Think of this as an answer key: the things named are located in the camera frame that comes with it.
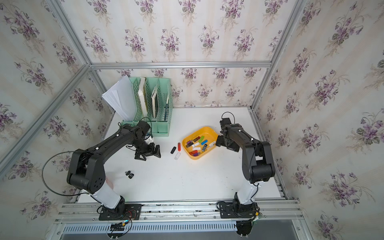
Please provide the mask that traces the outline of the yellow plastic storage box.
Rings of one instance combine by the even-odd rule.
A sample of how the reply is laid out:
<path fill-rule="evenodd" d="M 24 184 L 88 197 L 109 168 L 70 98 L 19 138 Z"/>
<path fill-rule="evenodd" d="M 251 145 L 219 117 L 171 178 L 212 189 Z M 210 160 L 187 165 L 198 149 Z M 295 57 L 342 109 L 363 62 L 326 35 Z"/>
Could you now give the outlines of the yellow plastic storage box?
<path fill-rule="evenodd" d="M 191 146 L 189 148 L 186 148 L 186 145 L 187 145 L 188 141 L 192 141 L 193 142 L 193 139 L 198 137 L 198 136 L 200 136 L 200 137 L 204 136 L 205 137 L 204 140 L 208 140 L 208 142 L 206 143 L 208 145 L 208 147 L 207 147 L 205 152 L 203 152 L 202 150 L 198 151 L 198 153 L 201 153 L 201 154 L 199 156 L 197 156 L 197 157 L 193 157 L 192 155 L 189 154 L 189 152 L 193 151 L 194 147 Z M 210 127 L 202 127 L 199 130 L 197 130 L 197 131 L 193 132 L 192 134 L 190 134 L 189 136 L 185 137 L 183 139 L 183 141 L 182 141 L 182 147 L 185 150 L 185 152 L 187 153 L 188 157 L 190 157 L 192 160 L 198 160 L 201 157 L 206 156 L 208 153 L 210 153 L 212 150 L 214 150 L 216 148 L 216 145 L 211 147 L 211 148 L 209 148 L 209 144 L 211 142 L 213 142 L 213 141 L 216 141 L 218 136 L 219 135 L 212 128 L 210 128 Z"/>

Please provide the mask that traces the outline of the black silver swivel usb drive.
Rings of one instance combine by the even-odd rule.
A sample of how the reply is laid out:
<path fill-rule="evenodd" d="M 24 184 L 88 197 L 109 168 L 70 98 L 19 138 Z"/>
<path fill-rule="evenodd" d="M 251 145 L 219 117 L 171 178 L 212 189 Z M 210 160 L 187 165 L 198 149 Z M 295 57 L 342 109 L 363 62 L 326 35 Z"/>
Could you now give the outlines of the black silver swivel usb drive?
<path fill-rule="evenodd" d="M 202 148 L 202 151 L 205 152 L 206 149 L 207 149 L 208 145 L 207 144 L 204 144 L 203 148 Z"/>

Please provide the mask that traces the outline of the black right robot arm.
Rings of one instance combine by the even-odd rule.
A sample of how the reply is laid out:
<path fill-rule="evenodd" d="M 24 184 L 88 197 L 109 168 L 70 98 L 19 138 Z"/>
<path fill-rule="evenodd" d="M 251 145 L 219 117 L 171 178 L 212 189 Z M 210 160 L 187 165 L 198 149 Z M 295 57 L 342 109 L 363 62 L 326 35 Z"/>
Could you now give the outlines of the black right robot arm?
<path fill-rule="evenodd" d="M 246 183 L 235 193 L 233 204 L 237 209 L 254 205 L 261 188 L 270 187 L 275 179 L 271 144 L 246 132 L 242 125 L 236 123 L 235 115 L 226 111 L 220 119 L 220 134 L 215 146 L 241 153 L 241 169 Z"/>

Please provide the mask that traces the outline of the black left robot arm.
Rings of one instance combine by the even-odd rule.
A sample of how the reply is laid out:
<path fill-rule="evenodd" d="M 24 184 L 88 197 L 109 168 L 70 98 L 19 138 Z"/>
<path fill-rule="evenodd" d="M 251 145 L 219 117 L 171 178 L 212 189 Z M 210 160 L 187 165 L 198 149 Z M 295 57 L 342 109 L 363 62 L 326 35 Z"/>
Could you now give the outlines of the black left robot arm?
<path fill-rule="evenodd" d="M 76 197 L 88 194 L 99 202 L 105 209 L 122 215 L 125 211 L 125 199 L 117 194 L 108 185 L 105 163 L 107 160 L 125 146 L 134 147 L 134 159 L 146 161 L 147 157 L 161 157 L 160 146 L 148 143 L 152 136 L 153 125 L 151 119 L 143 117 L 136 125 L 120 124 L 119 129 L 99 144 L 86 150 L 65 151 L 50 157 L 45 165 L 55 157 L 63 154 L 71 154 L 68 168 L 67 184 L 81 190 L 78 194 L 61 194 L 52 190 L 44 179 L 42 167 L 41 178 L 44 186 L 52 193 L 62 197 Z"/>

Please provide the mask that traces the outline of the black binder clips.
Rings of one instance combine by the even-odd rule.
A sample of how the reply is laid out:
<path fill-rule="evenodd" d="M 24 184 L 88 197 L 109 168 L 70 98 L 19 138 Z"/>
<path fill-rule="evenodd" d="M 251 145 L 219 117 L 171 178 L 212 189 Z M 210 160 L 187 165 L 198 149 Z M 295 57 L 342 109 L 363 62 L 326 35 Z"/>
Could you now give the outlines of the black binder clips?
<path fill-rule="evenodd" d="M 127 171 L 125 172 L 125 175 L 129 178 L 129 179 L 132 179 L 134 177 L 134 173 L 132 173 L 131 171 Z"/>

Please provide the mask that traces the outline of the pink pen cup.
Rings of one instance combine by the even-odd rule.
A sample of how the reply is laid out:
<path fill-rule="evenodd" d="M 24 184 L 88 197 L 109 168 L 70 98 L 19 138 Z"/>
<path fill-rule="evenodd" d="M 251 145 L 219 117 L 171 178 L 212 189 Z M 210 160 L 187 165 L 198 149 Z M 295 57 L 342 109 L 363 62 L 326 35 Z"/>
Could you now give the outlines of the pink pen cup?
<path fill-rule="evenodd" d="M 114 185 L 113 183 L 108 179 L 106 178 L 106 184 L 113 190 L 114 189 Z"/>

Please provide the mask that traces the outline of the green desk file organizer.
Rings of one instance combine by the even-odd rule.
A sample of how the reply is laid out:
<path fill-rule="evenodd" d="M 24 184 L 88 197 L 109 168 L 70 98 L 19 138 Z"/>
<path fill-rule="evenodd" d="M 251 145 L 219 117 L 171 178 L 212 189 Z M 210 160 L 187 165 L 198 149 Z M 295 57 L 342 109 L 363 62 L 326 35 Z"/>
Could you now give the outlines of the green desk file organizer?
<path fill-rule="evenodd" d="M 139 121 L 149 123 L 154 137 L 168 137 L 171 129 L 173 97 L 171 80 L 167 78 L 129 78 L 133 84 L 136 112 L 122 124 L 135 126 Z"/>

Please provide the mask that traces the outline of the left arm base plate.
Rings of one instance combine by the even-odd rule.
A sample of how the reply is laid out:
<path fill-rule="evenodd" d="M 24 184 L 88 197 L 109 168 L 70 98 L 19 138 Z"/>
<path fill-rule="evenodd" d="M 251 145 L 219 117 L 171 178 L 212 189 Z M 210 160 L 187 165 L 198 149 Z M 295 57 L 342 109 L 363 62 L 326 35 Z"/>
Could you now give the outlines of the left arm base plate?
<path fill-rule="evenodd" d="M 118 221 L 118 220 L 139 220 L 141 204 L 129 204 L 121 197 L 118 205 L 114 209 L 109 209 L 104 206 L 98 208 L 99 221 Z"/>

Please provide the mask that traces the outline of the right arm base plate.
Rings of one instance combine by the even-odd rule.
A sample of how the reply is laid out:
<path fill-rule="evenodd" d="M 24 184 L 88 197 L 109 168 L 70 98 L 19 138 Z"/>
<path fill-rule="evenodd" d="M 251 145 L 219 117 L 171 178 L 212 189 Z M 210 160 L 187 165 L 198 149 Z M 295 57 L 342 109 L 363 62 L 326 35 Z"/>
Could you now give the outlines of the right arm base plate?
<path fill-rule="evenodd" d="M 236 199 L 232 202 L 218 201 L 216 208 L 220 212 L 221 219 L 254 219 L 260 213 L 257 203 L 242 205 Z"/>

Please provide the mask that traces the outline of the aluminium front rail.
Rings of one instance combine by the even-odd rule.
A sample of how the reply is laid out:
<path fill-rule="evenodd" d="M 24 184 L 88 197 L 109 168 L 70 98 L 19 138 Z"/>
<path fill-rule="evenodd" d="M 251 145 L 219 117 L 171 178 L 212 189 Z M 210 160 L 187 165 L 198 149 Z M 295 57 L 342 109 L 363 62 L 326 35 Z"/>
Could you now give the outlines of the aluminium front rail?
<path fill-rule="evenodd" d="M 295 200 L 257 199 L 257 208 L 236 213 L 229 200 L 127 203 L 125 216 L 112 216 L 97 203 L 63 204 L 55 224 L 119 222 L 132 217 L 139 222 L 302 220 L 304 214 Z"/>

